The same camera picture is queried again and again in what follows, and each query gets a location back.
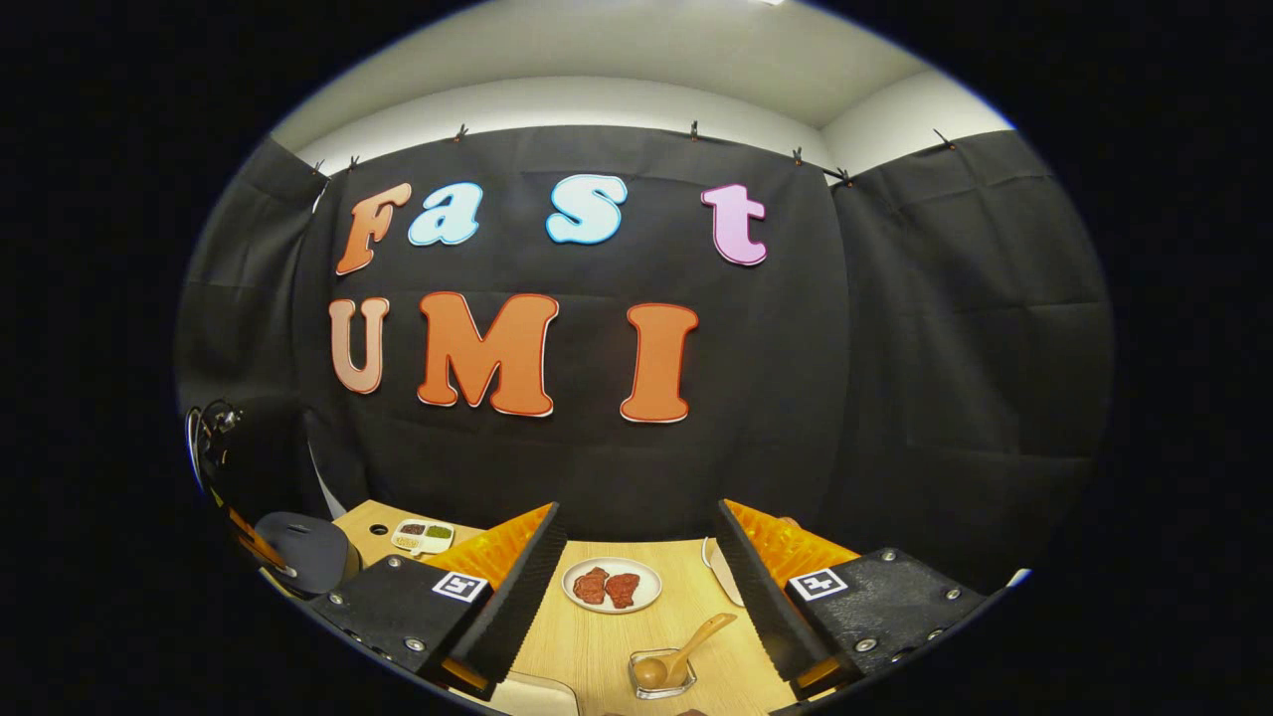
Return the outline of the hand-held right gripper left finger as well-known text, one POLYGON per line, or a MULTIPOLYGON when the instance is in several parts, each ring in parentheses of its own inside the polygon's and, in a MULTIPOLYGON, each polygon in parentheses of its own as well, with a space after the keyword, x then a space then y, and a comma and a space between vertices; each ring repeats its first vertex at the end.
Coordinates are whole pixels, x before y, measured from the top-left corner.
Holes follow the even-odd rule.
POLYGON ((384 557, 306 605, 390 665, 489 701, 566 545, 559 510, 547 503, 429 559, 384 557))

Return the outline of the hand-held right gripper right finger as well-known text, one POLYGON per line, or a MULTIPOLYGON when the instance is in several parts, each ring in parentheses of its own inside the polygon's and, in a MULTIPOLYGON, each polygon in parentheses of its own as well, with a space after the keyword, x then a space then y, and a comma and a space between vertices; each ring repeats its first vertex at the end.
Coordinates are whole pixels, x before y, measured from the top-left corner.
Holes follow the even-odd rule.
POLYGON ((899 669, 1001 598, 897 548, 858 554, 736 499, 717 503, 715 538, 763 648, 801 701, 899 669))

